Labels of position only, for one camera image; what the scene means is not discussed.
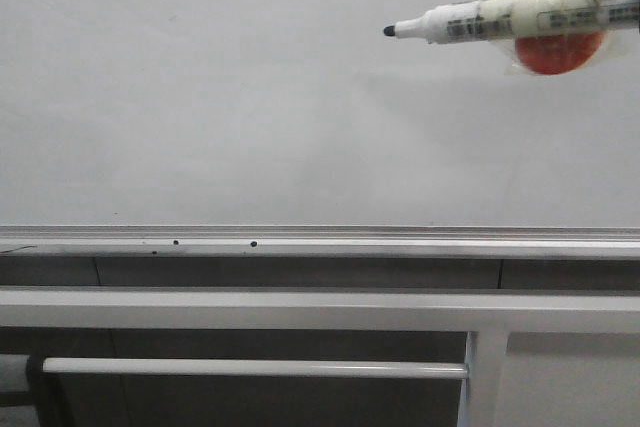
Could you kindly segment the white round stand crossbar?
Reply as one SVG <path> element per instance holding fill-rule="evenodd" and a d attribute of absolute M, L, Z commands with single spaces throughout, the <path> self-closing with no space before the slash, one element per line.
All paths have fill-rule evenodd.
<path fill-rule="evenodd" d="M 464 380 L 466 364 L 221 359 L 51 357 L 42 369 L 57 374 L 294 376 Z"/>

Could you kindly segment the red round magnet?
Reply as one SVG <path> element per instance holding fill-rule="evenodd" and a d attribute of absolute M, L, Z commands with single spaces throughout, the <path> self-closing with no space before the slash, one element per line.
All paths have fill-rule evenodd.
<path fill-rule="evenodd" d="M 515 53 L 520 64 L 539 75 L 561 75 L 586 65 L 600 50 L 607 34 L 522 37 L 515 40 Z"/>

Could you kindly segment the grey foam padded roll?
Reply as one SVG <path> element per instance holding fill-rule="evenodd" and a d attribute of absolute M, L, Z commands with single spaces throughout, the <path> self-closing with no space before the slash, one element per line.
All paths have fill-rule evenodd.
<path fill-rule="evenodd" d="M 28 355 L 0 355 L 0 392 L 28 392 L 27 379 Z"/>

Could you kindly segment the white black whiteboard marker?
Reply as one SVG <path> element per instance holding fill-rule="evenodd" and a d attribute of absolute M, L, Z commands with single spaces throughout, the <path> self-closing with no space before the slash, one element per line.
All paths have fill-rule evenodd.
<path fill-rule="evenodd" d="M 440 5 L 383 29 L 429 44 L 626 30 L 639 25 L 639 0 L 474 0 Z"/>

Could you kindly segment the white metal stand frame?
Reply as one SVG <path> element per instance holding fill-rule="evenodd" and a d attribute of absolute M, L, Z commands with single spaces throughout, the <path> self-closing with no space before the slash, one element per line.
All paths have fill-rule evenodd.
<path fill-rule="evenodd" d="M 12 328 L 381 330 L 466 332 L 470 426 L 495 421 L 512 333 L 636 334 L 636 295 L 389 292 L 244 292 L 6 287 Z"/>

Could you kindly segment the whiteboard with aluminium frame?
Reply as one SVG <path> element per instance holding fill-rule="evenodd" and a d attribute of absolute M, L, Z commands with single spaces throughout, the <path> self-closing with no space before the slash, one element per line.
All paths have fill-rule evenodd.
<path fill-rule="evenodd" d="M 631 258 L 639 36 L 560 76 L 468 0 L 1 0 L 1 253 Z"/>

